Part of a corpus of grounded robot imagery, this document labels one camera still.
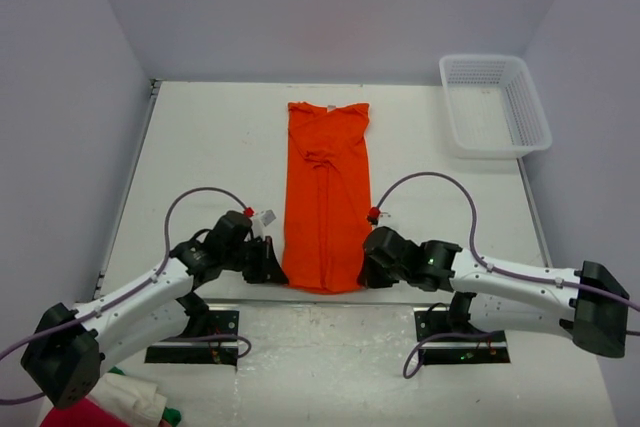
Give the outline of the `orange t shirt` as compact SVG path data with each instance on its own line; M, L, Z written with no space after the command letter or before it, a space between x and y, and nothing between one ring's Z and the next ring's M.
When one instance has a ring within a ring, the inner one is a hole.
M291 102L288 112L282 268L292 288L357 291L362 243L371 232L369 105Z

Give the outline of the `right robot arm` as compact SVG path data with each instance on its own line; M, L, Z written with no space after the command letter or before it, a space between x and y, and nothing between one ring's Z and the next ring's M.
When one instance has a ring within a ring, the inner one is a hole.
M567 338L601 357L625 354L630 298L599 263L574 270L502 262L451 242L417 245L389 227L374 229L363 251L359 281L367 288L404 281L453 293L446 327L456 339L519 330Z

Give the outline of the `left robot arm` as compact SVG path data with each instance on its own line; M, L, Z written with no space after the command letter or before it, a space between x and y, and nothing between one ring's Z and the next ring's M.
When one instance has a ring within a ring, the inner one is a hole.
M119 362L153 344L234 340L235 334L212 326L209 306L196 291L223 271L240 273L248 284L287 284L264 233L274 219L270 210L229 211L126 286L73 308L54 305L22 355L23 369L54 407L67 409Z

